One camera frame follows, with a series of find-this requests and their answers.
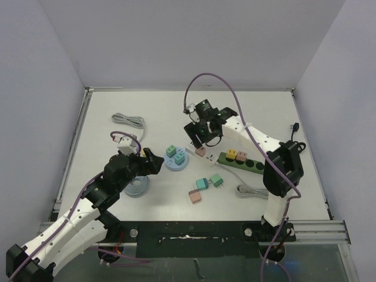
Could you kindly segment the green plug adapter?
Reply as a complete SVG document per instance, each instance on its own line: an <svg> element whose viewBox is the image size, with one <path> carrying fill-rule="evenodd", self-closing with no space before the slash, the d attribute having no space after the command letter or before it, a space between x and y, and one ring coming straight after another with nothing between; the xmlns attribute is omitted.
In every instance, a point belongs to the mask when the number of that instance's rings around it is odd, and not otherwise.
<svg viewBox="0 0 376 282"><path fill-rule="evenodd" d="M219 187L223 184L224 180L223 178L219 175L219 174L214 174L210 177L210 183L214 186L214 187Z"/></svg>
<svg viewBox="0 0 376 282"><path fill-rule="evenodd" d="M175 145L170 145L170 146L166 149L166 155L167 155L168 157L173 157L175 154L176 154L176 147L175 147Z"/></svg>

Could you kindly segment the green power strip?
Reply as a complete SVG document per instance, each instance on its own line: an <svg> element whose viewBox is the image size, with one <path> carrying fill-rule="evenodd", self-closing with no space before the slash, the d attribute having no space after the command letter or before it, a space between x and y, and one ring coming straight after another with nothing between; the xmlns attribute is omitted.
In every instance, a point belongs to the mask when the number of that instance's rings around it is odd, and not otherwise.
<svg viewBox="0 0 376 282"><path fill-rule="evenodd" d="M221 152L217 161L221 165L244 170L247 172L252 172L260 175L264 173L264 164L256 160L246 159L244 162L241 162L236 159L228 159L226 158L226 154L224 152Z"/></svg>

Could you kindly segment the brown pink plug adapter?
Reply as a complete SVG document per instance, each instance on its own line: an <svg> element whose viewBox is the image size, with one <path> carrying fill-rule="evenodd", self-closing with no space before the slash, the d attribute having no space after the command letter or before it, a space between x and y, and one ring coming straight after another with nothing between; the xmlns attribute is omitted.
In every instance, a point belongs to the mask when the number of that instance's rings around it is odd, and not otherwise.
<svg viewBox="0 0 376 282"><path fill-rule="evenodd" d="M245 162L247 160L247 153L238 151L236 155L236 161L237 162Z"/></svg>

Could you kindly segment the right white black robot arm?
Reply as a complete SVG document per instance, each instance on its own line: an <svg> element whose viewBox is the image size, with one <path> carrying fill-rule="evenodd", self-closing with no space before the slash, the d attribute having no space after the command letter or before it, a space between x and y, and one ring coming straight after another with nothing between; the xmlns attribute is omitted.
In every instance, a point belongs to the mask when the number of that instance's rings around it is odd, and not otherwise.
<svg viewBox="0 0 376 282"><path fill-rule="evenodd" d="M266 239L275 240L283 232L281 222L286 218L287 203L292 197L290 191L297 191L304 175L298 144L274 139L245 122L240 112L229 107L214 108L207 99L185 106L183 112L198 116L184 127L196 149L225 137L264 161L263 183L268 190L268 200L261 232Z"/></svg>

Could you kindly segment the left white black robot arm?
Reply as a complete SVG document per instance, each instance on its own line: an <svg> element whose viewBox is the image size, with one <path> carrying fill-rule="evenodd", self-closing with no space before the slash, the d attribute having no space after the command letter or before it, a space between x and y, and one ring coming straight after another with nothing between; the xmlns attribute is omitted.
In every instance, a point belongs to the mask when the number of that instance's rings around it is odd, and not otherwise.
<svg viewBox="0 0 376 282"><path fill-rule="evenodd" d="M120 221L108 208L138 176L158 174L163 157L149 148L144 156L118 153L104 170L88 182L73 206L52 225L23 246L13 245L6 252L6 275L10 281L53 281L75 257L91 245L114 241Z"/></svg>

